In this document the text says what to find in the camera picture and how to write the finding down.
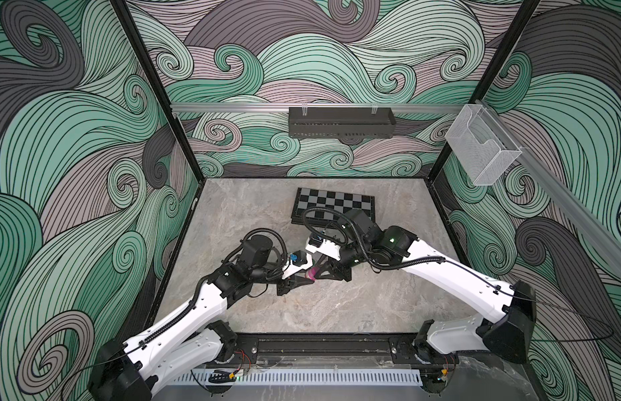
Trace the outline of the purple paint jar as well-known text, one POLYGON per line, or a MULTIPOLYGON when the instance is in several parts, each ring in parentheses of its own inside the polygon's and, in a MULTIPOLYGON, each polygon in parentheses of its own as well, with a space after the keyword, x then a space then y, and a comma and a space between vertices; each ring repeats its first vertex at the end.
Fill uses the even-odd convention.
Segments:
POLYGON ((313 282, 321 274, 321 267, 319 265, 311 267, 306 273, 305 277, 313 282))

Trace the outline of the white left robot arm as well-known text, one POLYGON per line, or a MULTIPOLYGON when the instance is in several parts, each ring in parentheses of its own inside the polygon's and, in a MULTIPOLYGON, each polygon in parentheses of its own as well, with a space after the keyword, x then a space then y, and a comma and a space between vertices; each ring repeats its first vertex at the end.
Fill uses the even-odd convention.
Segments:
POLYGON ((199 364, 235 356, 236 335, 220 320, 253 286, 282 282, 312 265, 311 250, 289 253, 275 231, 249 232, 193 295, 148 329, 101 347, 87 389, 95 400, 150 400, 199 364))

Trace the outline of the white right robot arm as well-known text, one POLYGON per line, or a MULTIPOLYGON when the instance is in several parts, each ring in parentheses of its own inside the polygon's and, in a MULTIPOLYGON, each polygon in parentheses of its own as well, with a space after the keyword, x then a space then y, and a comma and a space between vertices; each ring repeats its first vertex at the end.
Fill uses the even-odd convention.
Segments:
POLYGON ((422 324, 415 338, 420 359, 460 352, 488 352, 524 364, 536 323, 531 285, 500 281, 475 271, 399 226, 380 229, 360 210, 342 213, 312 207, 301 215, 314 250, 334 267, 349 270, 363 262, 379 272, 404 271, 427 280, 471 307, 475 314, 456 321, 422 324))

